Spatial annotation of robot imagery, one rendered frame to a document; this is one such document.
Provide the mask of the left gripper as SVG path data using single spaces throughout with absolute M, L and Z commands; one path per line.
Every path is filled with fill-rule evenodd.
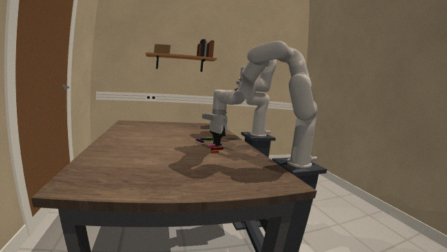
M 222 136 L 227 133 L 227 116 L 217 115 L 217 121 L 210 121 L 210 133 L 213 135 L 213 144 L 220 145 Z

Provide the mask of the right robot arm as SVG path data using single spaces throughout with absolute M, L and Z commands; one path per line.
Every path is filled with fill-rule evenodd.
M 250 132 L 250 135 L 252 136 L 264 137 L 267 133 L 271 133 L 271 131 L 265 130 L 269 96 L 267 94 L 258 93 L 256 91 L 269 91 L 275 68 L 276 60 L 269 61 L 269 63 L 266 65 L 266 68 L 263 69 L 263 71 L 261 72 L 260 78 L 256 79 L 251 93 L 246 98 L 246 102 L 248 105 L 257 105 L 257 108 L 254 111 L 253 130 L 252 132 Z

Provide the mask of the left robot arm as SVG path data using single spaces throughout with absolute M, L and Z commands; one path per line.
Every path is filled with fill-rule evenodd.
M 249 62 L 242 70 L 242 76 L 246 80 L 242 77 L 242 83 L 237 90 L 215 90 L 213 113 L 202 114 L 202 118 L 217 121 L 217 115 L 226 115 L 227 104 L 238 105 L 245 101 L 251 93 L 257 77 L 269 61 L 277 59 L 285 62 L 289 65 L 291 73 L 289 92 L 297 117 L 291 159 L 287 159 L 287 163 L 298 168 L 311 167 L 311 161 L 317 160 L 316 156 L 311 156 L 317 104 L 313 101 L 312 84 L 303 55 L 282 41 L 273 41 L 251 48 L 247 57 Z

